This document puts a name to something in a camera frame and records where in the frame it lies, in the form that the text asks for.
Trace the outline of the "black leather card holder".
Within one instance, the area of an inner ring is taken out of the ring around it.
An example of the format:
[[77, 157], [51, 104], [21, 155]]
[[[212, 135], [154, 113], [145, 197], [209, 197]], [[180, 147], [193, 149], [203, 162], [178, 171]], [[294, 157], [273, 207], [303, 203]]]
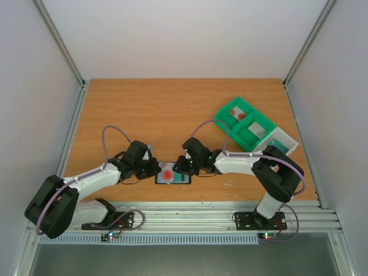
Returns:
[[173, 170], [174, 162], [159, 162], [161, 172], [155, 176], [155, 183], [161, 185], [189, 185], [191, 177]]

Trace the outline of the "teal card black stripe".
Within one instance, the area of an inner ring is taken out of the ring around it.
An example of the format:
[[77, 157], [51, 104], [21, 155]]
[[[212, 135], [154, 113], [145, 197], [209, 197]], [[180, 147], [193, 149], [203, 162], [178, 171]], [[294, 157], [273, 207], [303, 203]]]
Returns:
[[189, 176], [174, 172], [173, 183], [189, 183]]

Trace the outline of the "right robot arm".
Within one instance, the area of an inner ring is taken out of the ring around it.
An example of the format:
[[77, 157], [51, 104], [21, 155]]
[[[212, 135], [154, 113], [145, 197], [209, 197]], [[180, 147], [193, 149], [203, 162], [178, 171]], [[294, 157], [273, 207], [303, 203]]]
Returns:
[[255, 176], [265, 189], [250, 218], [255, 229], [264, 230], [274, 224], [279, 208], [287, 204], [292, 196], [302, 193], [306, 186], [302, 168], [273, 145], [256, 152], [211, 151], [191, 137], [182, 148], [185, 154], [179, 156], [174, 164], [176, 173], [198, 176], [204, 171], [214, 175], [235, 173]]

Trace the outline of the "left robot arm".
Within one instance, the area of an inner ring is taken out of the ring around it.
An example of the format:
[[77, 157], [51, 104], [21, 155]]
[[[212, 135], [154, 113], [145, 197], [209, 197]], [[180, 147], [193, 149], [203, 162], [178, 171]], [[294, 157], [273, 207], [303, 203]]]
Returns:
[[47, 177], [24, 215], [36, 226], [38, 235], [46, 235], [50, 239], [76, 225], [90, 224], [94, 229], [110, 229], [120, 219], [115, 207], [103, 198], [87, 203], [82, 200], [131, 177], [140, 181], [156, 176], [161, 170], [150, 147], [135, 140], [126, 151], [84, 174], [68, 178]]

